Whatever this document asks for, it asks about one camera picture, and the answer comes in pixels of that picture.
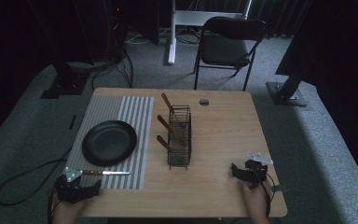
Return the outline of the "white desk frame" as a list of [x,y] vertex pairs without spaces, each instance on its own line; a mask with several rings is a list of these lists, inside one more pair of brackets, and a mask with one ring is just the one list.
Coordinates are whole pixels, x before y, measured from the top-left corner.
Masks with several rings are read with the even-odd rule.
[[234,19],[247,19],[253,0],[245,0],[244,10],[242,12],[211,12],[211,11],[188,11],[177,10],[175,8],[175,0],[172,0],[171,13],[171,37],[170,48],[168,56],[168,64],[175,63],[176,55],[176,26],[202,26],[207,20],[212,17],[223,16]]

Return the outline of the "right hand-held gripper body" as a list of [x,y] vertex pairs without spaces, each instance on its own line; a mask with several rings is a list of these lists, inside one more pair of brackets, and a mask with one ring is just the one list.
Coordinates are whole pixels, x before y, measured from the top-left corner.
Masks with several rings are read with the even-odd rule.
[[246,180],[252,184],[253,188],[255,188],[258,184],[267,179],[268,165],[273,164],[273,160],[261,153],[256,153],[254,155],[248,154],[246,158],[247,160],[259,162],[259,166],[256,169],[247,169],[245,167],[245,172],[247,175]]

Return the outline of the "black folding chair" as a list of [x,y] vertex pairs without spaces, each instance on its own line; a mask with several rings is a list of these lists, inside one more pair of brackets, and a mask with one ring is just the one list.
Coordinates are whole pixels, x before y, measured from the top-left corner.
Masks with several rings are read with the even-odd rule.
[[253,68],[257,46],[267,34],[264,21],[217,16],[201,28],[200,42],[193,68],[194,89],[198,87],[200,68],[234,70],[235,77],[248,67],[242,90],[245,91]]

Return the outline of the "wooden-handled table knife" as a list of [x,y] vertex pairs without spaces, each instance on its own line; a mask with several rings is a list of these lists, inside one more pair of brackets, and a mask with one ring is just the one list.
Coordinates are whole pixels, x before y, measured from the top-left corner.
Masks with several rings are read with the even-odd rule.
[[124,171],[91,171],[91,170],[82,170],[80,171],[82,175],[131,175],[132,172]]

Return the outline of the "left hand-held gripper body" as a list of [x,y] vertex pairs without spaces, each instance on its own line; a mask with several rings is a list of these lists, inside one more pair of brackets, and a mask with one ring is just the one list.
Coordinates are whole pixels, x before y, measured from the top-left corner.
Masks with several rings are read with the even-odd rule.
[[82,174],[78,170],[66,167],[64,174],[66,176],[66,188],[62,191],[57,191],[58,198],[71,204],[89,199],[93,196],[90,195],[90,187],[81,187],[80,181]]

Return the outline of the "black stand with base plate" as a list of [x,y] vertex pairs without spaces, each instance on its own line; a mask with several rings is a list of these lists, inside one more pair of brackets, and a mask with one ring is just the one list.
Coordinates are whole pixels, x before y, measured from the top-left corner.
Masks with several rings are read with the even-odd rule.
[[55,63],[53,67],[57,73],[42,99],[58,99],[62,95],[81,95],[86,86],[89,73],[74,71],[68,63]]
[[302,75],[292,75],[284,82],[267,82],[266,86],[274,104],[306,107],[307,103],[298,90],[302,77]]

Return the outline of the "grey striped placemat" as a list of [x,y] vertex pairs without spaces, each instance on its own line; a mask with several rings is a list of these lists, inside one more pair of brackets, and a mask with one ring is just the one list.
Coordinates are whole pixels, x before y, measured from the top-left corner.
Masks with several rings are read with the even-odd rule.
[[[130,175],[82,175],[80,185],[88,187],[101,180],[102,189],[142,189],[153,112],[153,97],[92,96],[66,167],[74,170],[126,171]],[[98,167],[89,163],[82,154],[82,141],[95,125],[107,120],[121,120],[130,124],[137,134],[137,144],[130,156],[119,164]]]

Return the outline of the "person's right hand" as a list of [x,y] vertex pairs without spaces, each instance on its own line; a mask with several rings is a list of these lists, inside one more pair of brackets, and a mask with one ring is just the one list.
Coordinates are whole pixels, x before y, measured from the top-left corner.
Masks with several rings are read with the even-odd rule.
[[246,182],[241,181],[244,203],[248,215],[254,224],[269,224],[267,217],[268,196],[272,195],[268,180],[254,189],[250,189]]

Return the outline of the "person's left hand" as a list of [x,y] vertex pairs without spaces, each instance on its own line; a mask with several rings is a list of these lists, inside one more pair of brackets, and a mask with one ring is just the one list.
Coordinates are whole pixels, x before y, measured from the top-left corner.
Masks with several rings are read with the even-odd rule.
[[80,201],[71,204],[61,201],[58,194],[54,192],[51,198],[51,224],[76,224],[86,203],[86,201]]

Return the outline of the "long wooden-handled utensil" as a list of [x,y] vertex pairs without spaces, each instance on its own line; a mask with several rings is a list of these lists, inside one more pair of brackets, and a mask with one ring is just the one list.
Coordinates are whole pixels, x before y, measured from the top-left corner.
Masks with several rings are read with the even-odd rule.
[[187,105],[172,105],[169,101],[167,95],[163,92],[161,97],[169,109],[170,113],[170,122],[176,123],[178,126],[185,128],[186,124],[188,123],[189,115],[188,106]]

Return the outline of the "black round plate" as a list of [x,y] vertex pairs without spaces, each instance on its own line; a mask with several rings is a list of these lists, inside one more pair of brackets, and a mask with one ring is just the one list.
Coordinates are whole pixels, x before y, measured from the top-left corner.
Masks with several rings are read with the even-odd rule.
[[127,122],[108,120],[92,127],[82,141],[82,154],[96,166],[113,166],[135,150],[137,133]]

